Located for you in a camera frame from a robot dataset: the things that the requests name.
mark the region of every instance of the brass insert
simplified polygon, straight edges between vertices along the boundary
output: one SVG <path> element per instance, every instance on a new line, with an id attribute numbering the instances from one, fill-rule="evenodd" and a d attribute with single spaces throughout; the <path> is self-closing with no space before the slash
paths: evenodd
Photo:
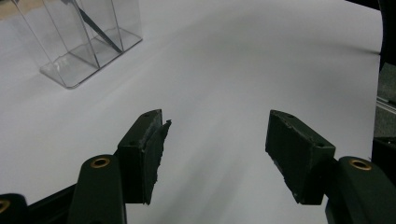
<path id="1" fill-rule="evenodd" d="M 110 160 L 108 158 L 98 158 L 91 162 L 91 167 L 92 168 L 102 168 L 102 167 L 107 166 L 109 163 L 110 163 Z"/>
<path id="2" fill-rule="evenodd" d="M 0 199 L 0 214 L 6 211 L 9 208 L 11 202 L 9 200 Z"/>
<path id="3" fill-rule="evenodd" d="M 365 161 L 350 160 L 349 164 L 352 165 L 353 167 L 363 170 L 363 171 L 369 171 L 369 170 L 373 169 L 373 167 Z"/>

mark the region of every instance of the screw hole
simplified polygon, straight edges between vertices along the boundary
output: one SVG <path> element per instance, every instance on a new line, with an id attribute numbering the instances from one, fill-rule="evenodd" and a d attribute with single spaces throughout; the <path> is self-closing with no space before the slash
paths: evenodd
<path id="1" fill-rule="evenodd" d="M 351 164 L 353 167 L 363 170 L 363 171 L 369 171 L 372 169 L 372 166 L 364 161 L 350 160 L 349 164 Z"/>
<path id="2" fill-rule="evenodd" d="M 99 158 L 91 162 L 92 168 L 102 168 L 107 166 L 110 163 L 108 158 Z"/>
<path id="3" fill-rule="evenodd" d="M 0 200 L 0 214 L 5 212 L 8 208 L 11 202 L 9 200 Z"/>

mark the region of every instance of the transparent plastic container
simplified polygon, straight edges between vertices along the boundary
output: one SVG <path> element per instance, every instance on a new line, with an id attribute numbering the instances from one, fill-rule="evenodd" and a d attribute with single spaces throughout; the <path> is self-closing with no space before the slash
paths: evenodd
<path id="1" fill-rule="evenodd" d="M 66 88 L 75 88 L 142 40 L 137 0 L 12 3 L 45 53 L 40 72 Z"/>

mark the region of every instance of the white table surface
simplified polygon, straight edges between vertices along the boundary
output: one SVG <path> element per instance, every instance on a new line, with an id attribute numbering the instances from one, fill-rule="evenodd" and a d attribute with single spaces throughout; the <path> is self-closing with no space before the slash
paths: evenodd
<path id="1" fill-rule="evenodd" d="M 0 193 L 34 203 L 112 154 L 138 116 L 173 125 L 150 206 L 129 223 L 327 223 L 264 151 L 271 109 L 367 159 L 379 11 L 341 0 L 141 0 L 144 41 L 74 90 L 18 61 L 0 72 Z M 2 60 L 2 67 L 10 61 Z"/>

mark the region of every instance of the clear acrylic holder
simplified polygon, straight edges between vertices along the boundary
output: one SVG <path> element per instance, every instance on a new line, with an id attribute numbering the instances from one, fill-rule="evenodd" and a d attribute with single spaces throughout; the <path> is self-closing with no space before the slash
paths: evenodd
<path id="1" fill-rule="evenodd" d="M 47 63 L 40 72 L 75 88 L 142 40 L 137 0 L 13 0 Z"/>

